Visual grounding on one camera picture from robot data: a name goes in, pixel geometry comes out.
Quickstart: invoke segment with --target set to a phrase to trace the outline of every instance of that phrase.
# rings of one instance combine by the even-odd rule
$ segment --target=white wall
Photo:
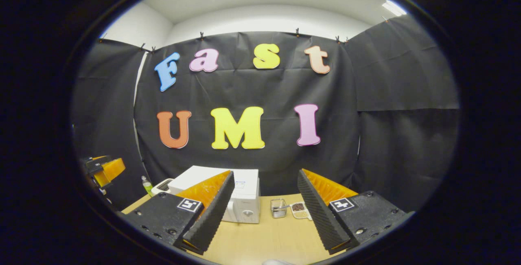
[[[173,27],[161,13],[145,3],[138,3],[115,20],[105,32],[106,39],[117,40],[151,50],[153,46],[164,46],[166,37]]]
[[[208,36],[248,31],[295,33],[296,28],[301,34],[329,39],[340,35],[344,41],[370,27],[359,20],[310,7],[255,5],[214,11],[175,24],[163,46],[200,37],[200,31]]]

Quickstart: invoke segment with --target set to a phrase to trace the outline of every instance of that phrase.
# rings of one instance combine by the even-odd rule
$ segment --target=foam letter
[[[244,134],[242,148],[262,149],[264,142],[261,139],[261,115],[264,110],[260,107],[248,107],[242,112],[239,123],[236,123],[227,108],[216,108],[210,113],[215,118],[214,149],[227,149],[225,134],[233,148],[237,148]]]
[[[300,117],[300,138],[296,141],[299,146],[316,145],[320,143],[315,127],[315,112],[318,106],[315,104],[300,104],[295,108]]]
[[[164,59],[164,61],[158,63],[154,68],[154,70],[156,70],[160,75],[161,92],[164,92],[175,83],[175,78],[171,76],[171,73],[177,73],[177,65],[175,64],[175,61],[177,61],[179,57],[179,53],[174,52],[171,56]]]
[[[276,68],[280,64],[279,47],[275,44],[259,44],[253,50],[255,58],[253,64],[256,68]]]
[[[195,57],[198,59],[194,59],[190,63],[190,70],[194,72],[200,72],[201,70],[213,72],[218,67],[217,58],[219,57],[219,52],[213,48],[199,50]]]
[[[192,116],[190,111],[178,111],[175,116],[179,119],[179,138],[173,139],[170,134],[170,119],[173,114],[169,111],[158,113],[160,121],[160,139],[168,148],[183,148],[188,143],[188,118]]]
[[[311,68],[318,74],[327,74],[330,70],[329,66],[324,65],[322,58],[327,57],[327,52],[320,51],[320,46],[311,46],[304,50],[305,54],[309,54],[309,62]]]

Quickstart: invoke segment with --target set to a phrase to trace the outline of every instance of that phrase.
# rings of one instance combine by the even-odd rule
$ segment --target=pink letter i
[[[320,143],[315,127],[315,112],[318,106],[315,104],[300,104],[294,110],[300,117],[300,138],[296,141],[299,146],[316,145]]]

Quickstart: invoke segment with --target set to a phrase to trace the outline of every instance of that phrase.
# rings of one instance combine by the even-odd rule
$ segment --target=small tray
[[[297,205],[297,204],[302,204],[302,208],[304,208],[304,209],[295,211],[293,209],[293,206]],[[293,217],[295,217],[297,219],[307,218],[307,219],[311,220],[311,214],[309,213],[309,210],[307,210],[306,204],[304,202],[297,202],[297,203],[290,204],[290,209],[291,209],[291,213],[293,214]]]

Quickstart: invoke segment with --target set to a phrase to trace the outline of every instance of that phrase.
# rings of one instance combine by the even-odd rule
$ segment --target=black curtain
[[[353,37],[347,50],[361,135],[353,188],[417,210],[441,182],[458,135],[447,59],[408,15]]]
[[[103,40],[79,66],[72,98],[71,121],[78,157],[122,158],[125,170],[106,189],[119,210],[146,194],[146,175],[134,135],[134,86],[144,51]]]
[[[258,70],[253,65],[258,44],[277,44],[280,65]],[[329,57],[328,74],[311,69],[306,48],[320,46]],[[194,54],[204,48],[219,51],[214,72],[192,72]],[[176,82],[164,92],[154,67],[173,52],[177,61]],[[300,123],[294,107],[317,104],[317,134],[321,142],[300,147]],[[262,107],[260,119],[263,149],[215,150],[212,109],[226,107],[238,121],[247,107]],[[188,110],[189,141],[170,149],[160,140],[160,111],[174,114],[171,135],[179,136],[175,113]],[[358,115],[351,62],[344,44],[309,35],[290,33],[227,33],[173,44],[149,55],[138,83],[134,113],[140,150],[153,183],[176,177],[192,165],[234,169],[259,169],[261,195],[298,193],[298,170],[305,168],[350,186],[359,142]]]

